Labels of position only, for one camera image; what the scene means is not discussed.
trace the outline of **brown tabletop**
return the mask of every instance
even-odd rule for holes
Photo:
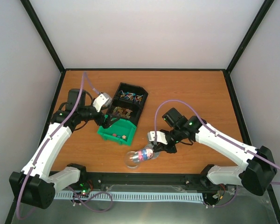
[[[55,111],[62,102],[66,102],[70,89],[80,87],[82,73],[82,71],[66,72]],[[128,151],[136,151],[147,144],[147,133],[154,130],[155,111],[163,101],[168,99],[187,102],[215,128],[241,141],[221,71],[88,71],[88,77],[95,88],[108,93],[111,97],[114,96],[120,82],[142,86],[148,92],[132,145],[120,146],[116,142],[103,140],[97,134],[98,126],[94,121],[90,121],[67,140],[53,164],[52,171],[63,170],[72,162],[86,166],[88,172],[120,173],[197,174],[207,164],[234,165],[228,158],[199,143],[194,143],[193,146],[178,144],[176,154],[161,152],[157,159],[145,161],[136,169],[129,169],[124,163]],[[93,97],[97,96],[86,81],[84,89]],[[180,103],[168,103],[159,111],[158,130],[170,130],[161,117],[172,107],[188,119],[193,115],[190,109]]]

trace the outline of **white wall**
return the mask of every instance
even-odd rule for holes
[[[9,176],[37,149],[60,73],[19,0],[0,0],[0,223]]]
[[[231,78],[252,143],[280,165],[280,0],[275,1]],[[280,171],[275,181],[280,181]],[[280,186],[273,186],[280,206]]]
[[[264,0],[31,0],[65,68],[225,69]]]

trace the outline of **wooden surface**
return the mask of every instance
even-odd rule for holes
[[[62,102],[66,102],[70,89],[80,87],[82,73],[82,71],[67,71],[55,110]],[[178,144],[176,154],[162,152],[157,159],[145,161],[134,170],[124,164],[124,157],[128,151],[139,150],[147,144],[147,133],[154,130],[155,111],[168,99],[187,102],[215,128],[237,140],[242,140],[222,72],[88,71],[88,77],[99,91],[107,92],[111,97],[114,96],[120,82],[142,86],[148,92],[132,145],[120,146],[116,142],[104,141],[97,134],[98,126],[91,121],[67,140],[55,160],[53,171],[62,170],[72,162],[85,165],[89,172],[189,174],[200,173],[207,164],[234,165],[228,158],[199,143],[193,146]],[[97,96],[86,81],[84,89],[94,97]],[[187,118],[193,115],[192,111],[182,104],[168,103],[159,111],[158,130],[170,130],[161,117],[172,107]]]

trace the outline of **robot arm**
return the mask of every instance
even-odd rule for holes
[[[260,196],[264,194],[277,173],[276,168],[246,152],[247,150],[252,151],[274,162],[271,151],[264,146],[257,149],[246,145],[220,132],[203,120],[207,126],[205,127],[196,116],[192,116],[188,120],[175,108],[163,115],[163,119],[173,129],[157,131],[155,152],[176,153],[175,145],[183,139],[188,139],[191,143],[199,142],[215,149],[237,164],[235,167],[219,167],[212,164],[206,166],[201,172],[201,183],[206,188],[212,184],[236,184],[242,185],[248,191]],[[154,132],[148,133],[148,140],[152,144],[154,144],[154,136]]]
[[[106,93],[101,93],[98,98],[94,100],[93,104],[85,105],[85,96],[87,92],[83,91],[75,112],[54,134],[54,136],[51,137],[51,134],[65,120],[70,111],[73,109],[73,105],[77,100],[78,92],[79,90],[77,89],[69,91],[67,103],[64,103],[65,110],[59,108],[59,110],[53,114],[47,134],[42,143],[39,145],[34,156],[27,165],[23,167],[20,173],[13,172],[11,174],[9,182],[14,196],[17,198],[24,178],[28,174],[30,168],[33,167],[21,202],[45,209],[52,203],[55,193],[58,193],[60,190],[73,183],[86,182],[86,167],[78,164],[69,164],[64,170],[52,176],[49,176],[49,173],[62,146],[75,131],[77,125],[79,125],[81,121],[88,122],[89,120],[94,120],[97,125],[108,128],[117,120],[110,117],[105,119],[105,115],[101,112],[101,110],[105,109],[103,105],[108,106],[112,100]],[[48,139],[49,141],[43,148],[39,158],[37,158],[38,152]]]

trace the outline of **white slotted strip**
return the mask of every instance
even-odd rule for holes
[[[87,200],[100,191],[93,191],[89,196],[81,197]],[[109,192],[115,202],[190,202],[201,203],[203,197],[201,193],[155,193],[155,192]],[[74,194],[67,190],[62,190],[55,194],[54,199],[64,200],[72,199]],[[106,194],[97,195],[93,201],[109,201],[110,198]]]

